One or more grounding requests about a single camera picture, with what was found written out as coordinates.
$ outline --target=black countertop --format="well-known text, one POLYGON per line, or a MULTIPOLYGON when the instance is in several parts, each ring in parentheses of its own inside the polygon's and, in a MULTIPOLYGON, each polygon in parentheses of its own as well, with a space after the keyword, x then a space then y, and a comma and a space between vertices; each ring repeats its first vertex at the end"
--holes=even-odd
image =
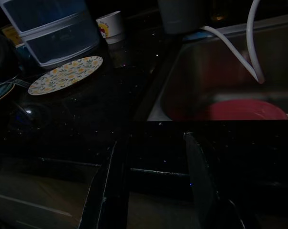
POLYGON ((102 163, 166 46, 162 27, 137 30, 120 43, 102 42, 89 54, 103 57, 102 66, 71 87, 41 96, 16 87, 0 101, 0 155, 102 163))

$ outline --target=yellow flower pattern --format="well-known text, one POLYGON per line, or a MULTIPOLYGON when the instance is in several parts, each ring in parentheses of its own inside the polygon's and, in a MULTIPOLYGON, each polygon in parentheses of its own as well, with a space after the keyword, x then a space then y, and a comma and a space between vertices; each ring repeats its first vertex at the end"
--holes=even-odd
POLYGON ((90 56, 53 69, 36 80, 28 89, 31 95, 48 94, 86 78, 103 63, 102 57, 90 56))

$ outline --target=white tube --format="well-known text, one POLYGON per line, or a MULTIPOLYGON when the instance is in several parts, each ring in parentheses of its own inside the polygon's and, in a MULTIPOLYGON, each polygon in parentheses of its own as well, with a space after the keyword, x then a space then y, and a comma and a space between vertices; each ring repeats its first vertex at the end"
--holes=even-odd
POLYGON ((213 33, 218 38, 220 38, 232 51, 232 53, 238 58, 238 60, 244 65, 244 67, 250 72, 250 74, 253 76, 253 78, 259 82, 263 83, 265 81, 263 71, 259 65, 257 54, 254 47, 254 41, 253 41, 253 24, 254 24, 254 17, 255 13, 257 11, 257 6, 259 4, 260 0, 253 0, 251 9, 248 15, 248 21, 247 21, 247 47, 249 52, 249 57, 252 63, 252 66, 245 60, 245 58, 239 53, 239 51, 234 47, 234 45, 229 41, 225 35, 223 35, 218 30, 210 27, 210 26, 203 26, 201 27, 202 30, 206 30, 208 32, 213 33))
POLYGON ((231 41, 229 41, 229 39, 225 37, 225 35, 223 35, 221 32, 210 26, 203 26, 201 27, 201 29, 211 32, 215 34, 217 37, 219 37, 228 46, 228 48, 232 51, 232 53, 238 58, 238 60, 244 65, 244 67, 250 72, 250 74, 254 77, 254 79, 257 82, 259 82, 253 67, 245 60, 245 58, 238 52, 238 50, 234 47, 231 41))
POLYGON ((258 82, 263 83, 265 81, 263 71, 259 65, 258 59, 257 59, 257 53, 255 51, 254 47, 254 41, 253 41, 253 23, 255 18, 255 13, 257 11, 257 6, 259 4, 260 0, 253 0, 253 3, 251 5, 251 9, 248 15, 247 20, 247 46, 248 46, 248 52, 250 56, 250 60, 252 63, 252 66, 257 74, 258 82))

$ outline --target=mug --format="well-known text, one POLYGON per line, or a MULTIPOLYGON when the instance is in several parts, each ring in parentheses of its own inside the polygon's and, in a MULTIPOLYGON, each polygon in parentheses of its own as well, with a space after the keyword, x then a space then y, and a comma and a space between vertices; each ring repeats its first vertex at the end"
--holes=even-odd
POLYGON ((109 13, 96 19, 102 36, 108 44, 114 44, 125 38, 125 29, 120 11, 109 13))

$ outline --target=stainless steel sink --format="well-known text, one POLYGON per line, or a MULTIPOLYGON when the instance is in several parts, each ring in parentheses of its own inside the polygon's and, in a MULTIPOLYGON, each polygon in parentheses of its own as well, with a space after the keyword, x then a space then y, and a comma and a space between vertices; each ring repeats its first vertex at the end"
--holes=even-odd
MULTIPOLYGON (((248 60, 246 34, 227 35, 248 60)), ((255 46, 266 82, 258 84, 218 38, 182 46, 149 121, 192 119, 210 104, 258 99, 288 114, 288 23, 255 30, 255 46)))

